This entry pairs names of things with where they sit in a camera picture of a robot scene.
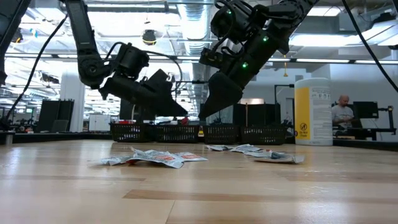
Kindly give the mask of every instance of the wooden table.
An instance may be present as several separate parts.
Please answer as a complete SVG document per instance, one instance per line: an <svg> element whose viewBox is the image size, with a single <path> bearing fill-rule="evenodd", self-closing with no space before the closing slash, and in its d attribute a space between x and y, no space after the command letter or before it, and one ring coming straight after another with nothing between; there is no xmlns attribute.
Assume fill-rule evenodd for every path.
<svg viewBox="0 0 398 224"><path fill-rule="evenodd" d="M101 166L130 146L209 159L181 169ZM398 153L264 146L301 165L253 162L202 144L82 140L0 147L1 223L398 223Z"/></svg>

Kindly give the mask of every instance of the white cylindrical canister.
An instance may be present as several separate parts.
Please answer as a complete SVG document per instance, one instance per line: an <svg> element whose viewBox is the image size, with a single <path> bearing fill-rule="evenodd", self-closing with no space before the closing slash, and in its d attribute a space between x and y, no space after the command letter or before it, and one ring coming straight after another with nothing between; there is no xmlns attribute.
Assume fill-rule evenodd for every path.
<svg viewBox="0 0 398 224"><path fill-rule="evenodd" d="M333 145L330 80L308 78L294 85L296 144Z"/></svg>

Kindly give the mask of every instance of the ceiling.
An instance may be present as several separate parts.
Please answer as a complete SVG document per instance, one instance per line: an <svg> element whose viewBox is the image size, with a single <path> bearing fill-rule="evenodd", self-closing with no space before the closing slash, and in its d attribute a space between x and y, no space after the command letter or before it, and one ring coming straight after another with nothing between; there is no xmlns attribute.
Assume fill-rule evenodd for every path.
<svg viewBox="0 0 398 224"><path fill-rule="evenodd" d="M8 53L37 54L49 34L65 16L65 6L59 5L57 0L32 0L32 2L20 25L24 40L19 44L11 44ZM100 54L108 53L115 42L121 41L130 42L133 46L142 50L167 55L196 56L203 47L209 47L217 42L217 38L210 32L210 20L217 11L217 8L212 5L212 1L169 0L167 2L169 8L165 13L164 2L159 5L158 2L142 1L135 1L135 3L134 1L122 0L86 1L88 16L91 26L95 30L96 43ZM250 1L250 4L268 6L276 2L276 0L259 0ZM381 27L373 26L372 29L370 29L369 24L380 13L393 11L392 3L381 0L355 0L348 1L348 3L356 15L357 23L363 30L363 34L370 30L367 39L375 54L379 58L387 57L390 50L380 43L398 34L397 23L393 21L393 23L383 24ZM351 22L348 20L347 13L345 13L340 0L321 0L317 5L317 10L312 11L312 16L308 16L291 37L290 52L286 57L369 59L370 56L361 45L350 24ZM154 46L148 46L142 41L142 34L148 29L155 30L157 43ZM341 38L344 38L345 45L341 45ZM233 46L229 41L226 41L224 45L230 46L233 50L239 49L239 46ZM51 40L44 54L57 54L59 56L76 54L69 20ZM283 57L283 55L276 52L274 57ZM33 62L33 58L6 59L6 72L9 74L9 78L6 80L6 87L2 88L0 106L10 107L13 99L22 91L20 86L25 85ZM183 80L209 79L210 68L192 63L189 60L181 60L181 62ZM34 106L40 108L38 102L43 98L58 98L60 85L43 81L42 74L50 75L61 82L63 71L60 68L64 67L65 63L76 64L75 59L58 58L54 60L50 57L41 60L36 68L29 94L25 96L20 107ZM284 66L284 63L274 62L266 68L279 69ZM289 64L289 68L305 68L307 72L312 72L319 66L322 66L322 64ZM181 77L177 66L166 63L164 60L152 61L150 67L143 69L140 76L151 76L160 68L166 73L174 75L176 80ZM207 87L192 84L182 86L177 101L191 115L196 115L198 105L204 102L208 95ZM116 97L103 101L97 91L87 89L86 99L86 114L118 114L120 100Z"/></svg>

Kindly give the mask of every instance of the yellow label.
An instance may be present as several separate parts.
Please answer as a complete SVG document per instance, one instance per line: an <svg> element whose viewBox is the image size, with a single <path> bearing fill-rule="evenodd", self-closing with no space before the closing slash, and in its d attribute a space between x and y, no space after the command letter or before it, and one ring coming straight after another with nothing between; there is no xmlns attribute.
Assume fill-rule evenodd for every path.
<svg viewBox="0 0 398 224"><path fill-rule="evenodd" d="M295 89L294 105L296 139L310 140L310 89L308 87Z"/></svg>

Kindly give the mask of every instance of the man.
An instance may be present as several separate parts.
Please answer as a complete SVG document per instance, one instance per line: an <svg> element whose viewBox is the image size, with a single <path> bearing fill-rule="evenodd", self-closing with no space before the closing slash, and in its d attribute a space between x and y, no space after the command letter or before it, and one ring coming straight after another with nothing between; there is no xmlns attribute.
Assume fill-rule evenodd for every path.
<svg viewBox="0 0 398 224"><path fill-rule="evenodd" d="M341 95L338 99L338 105L332 107L331 118L334 126L341 126L345 129L351 128L351 121L354 118L354 112L349 108L348 105L349 97Z"/></svg>

